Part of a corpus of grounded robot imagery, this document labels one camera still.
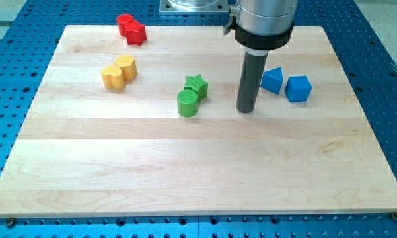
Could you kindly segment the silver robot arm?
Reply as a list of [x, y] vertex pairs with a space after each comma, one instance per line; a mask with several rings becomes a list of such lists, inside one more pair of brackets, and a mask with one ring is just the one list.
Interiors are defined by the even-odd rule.
[[238, 0], [223, 34], [233, 30], [235, 40], [253, 50], [278, 49], [291, 38], [297, 5], [298, 0]]

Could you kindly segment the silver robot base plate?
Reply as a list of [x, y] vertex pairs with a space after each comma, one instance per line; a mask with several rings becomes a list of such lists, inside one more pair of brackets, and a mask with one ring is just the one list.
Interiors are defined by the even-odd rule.
[[227, 13], [227, 0], [160, 0], [159, 12], [162, 14], [177, 13]]

